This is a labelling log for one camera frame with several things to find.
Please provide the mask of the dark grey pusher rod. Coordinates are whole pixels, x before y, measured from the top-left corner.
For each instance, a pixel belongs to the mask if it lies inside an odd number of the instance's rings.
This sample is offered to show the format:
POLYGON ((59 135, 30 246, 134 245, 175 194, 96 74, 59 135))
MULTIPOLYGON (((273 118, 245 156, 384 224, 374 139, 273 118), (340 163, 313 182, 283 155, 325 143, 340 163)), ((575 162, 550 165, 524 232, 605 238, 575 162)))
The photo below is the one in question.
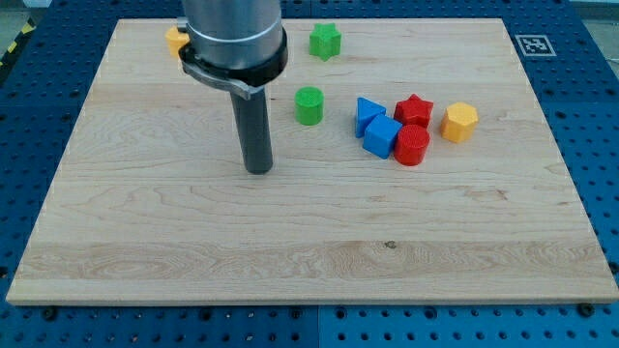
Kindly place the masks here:
POLYGON ((259 88, 248 100, 230 97, 244 166, 251 174, 266 174, 273 167, 273 153, 265 89, 259 88))

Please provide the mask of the black flange clamp ring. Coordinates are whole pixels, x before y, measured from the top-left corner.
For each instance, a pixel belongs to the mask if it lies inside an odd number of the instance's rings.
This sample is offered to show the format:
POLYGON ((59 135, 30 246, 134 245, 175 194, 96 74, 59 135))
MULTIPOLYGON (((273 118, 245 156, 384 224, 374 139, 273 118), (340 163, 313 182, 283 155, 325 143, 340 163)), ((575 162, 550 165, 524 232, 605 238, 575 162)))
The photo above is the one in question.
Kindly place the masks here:
POLYGON ((263 18, 190 21, 180 17, 177 27, 190 37, 179 50, 183 72, 248 100, 281 75, 288 63, 281 17, 263 18))

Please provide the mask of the yellow block behind arm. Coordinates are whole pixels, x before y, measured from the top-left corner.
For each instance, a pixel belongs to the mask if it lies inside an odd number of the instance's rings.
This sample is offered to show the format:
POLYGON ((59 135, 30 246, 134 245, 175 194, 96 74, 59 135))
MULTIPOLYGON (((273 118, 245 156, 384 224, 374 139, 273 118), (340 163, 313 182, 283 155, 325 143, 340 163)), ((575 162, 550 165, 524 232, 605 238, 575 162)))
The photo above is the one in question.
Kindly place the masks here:
POLYGON ((181 32, 177 26, 169 27, 164 33, 169 54, 172 58, 179 58, 179 50, 190 41, 187 33, 181 32))

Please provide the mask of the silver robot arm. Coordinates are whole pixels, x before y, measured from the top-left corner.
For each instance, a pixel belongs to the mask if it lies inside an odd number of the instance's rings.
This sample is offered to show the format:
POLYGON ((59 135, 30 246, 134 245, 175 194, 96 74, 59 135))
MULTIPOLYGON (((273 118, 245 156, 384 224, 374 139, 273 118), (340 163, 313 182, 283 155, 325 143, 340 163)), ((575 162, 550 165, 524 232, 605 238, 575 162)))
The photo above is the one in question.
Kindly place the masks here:
POLYGON ((278 0, 184 0, 179 49, 184 73, 229 93, 243 162, 251 174, 273 166, 265 86, 285 69, 287 35, 278 0))

